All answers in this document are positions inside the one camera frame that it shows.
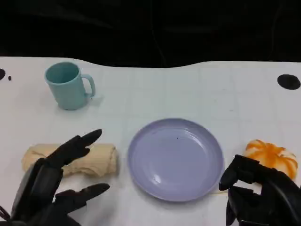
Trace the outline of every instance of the white table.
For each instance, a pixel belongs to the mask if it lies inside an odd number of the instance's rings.
[[[59,109],[44,81],[45,70],[61,61],[76,63],[95,80],[97,95],[80,110]],[[256,138],[292,150],[301,162],[301,89],[286,90],[277,83],[284,73],[301,79],[299,63],[205,62],[146,69],[63,58],[1,57],[0,68],[7,73],[0,81],[0,205],[7,210],[24,174],[21,158],[30,145],[62,143],[98,128],[103,129],[99,142],[114,143],[118,149],[119,175],[71,176],[59,188],[110,183],[109,191],[71,214],[83,226],[225,225],[226,194],[175,204],[133,185],[127,147],[138,129],[156,119],[182,117],[205,126],[221,144],[226,165]],[[296,183],[300,182],[299,171]]]

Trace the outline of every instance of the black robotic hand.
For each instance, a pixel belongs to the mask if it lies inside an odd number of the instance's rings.
[[[261,184],[261,194],[233,186],[238,180]],[[226,225],[237,218],[240,226],[301,226],[301,190],[283,172],[236,155],[220,180],[227,189]]]
[[[73,160],[84,157],[102,134],[101,129],[82,137],[75,136],[59,146],[47,158],[36,161],[25,173],[12,208],[11,216],[1,207],[0,225],[22,226],[72,226],[79,224],[67,214],[86,205],[86,202],[110,188],[108,184],[97,184],[80,192],[67,190],[55,192],[63,178],[62,167]]]

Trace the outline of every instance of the teal mug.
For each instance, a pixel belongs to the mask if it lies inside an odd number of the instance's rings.
[[[82,78],[88,79],[92,93],[86,93]],[[64,110],[79,109],[95,95],[92,77],[81,74],[79,67],[70,62],[52,65],[45,73],[45,80],[59,107]]]

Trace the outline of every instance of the black circle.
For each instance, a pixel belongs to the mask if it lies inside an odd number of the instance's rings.
[[[0,80],[3,79],[5,76],[5,71],[0,68]]]
[[[281,87],[289,90],[295,90],[301,86],[299,79],[291,74],[282,74],[278,77],[277,81]]]

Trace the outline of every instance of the lavender plate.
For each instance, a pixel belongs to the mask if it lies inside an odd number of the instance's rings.
[[[186,202],[214,189],[224,171],[221,147],[204,127],[163,119],[141,129],[128,150],[133,180],[147,193]]]

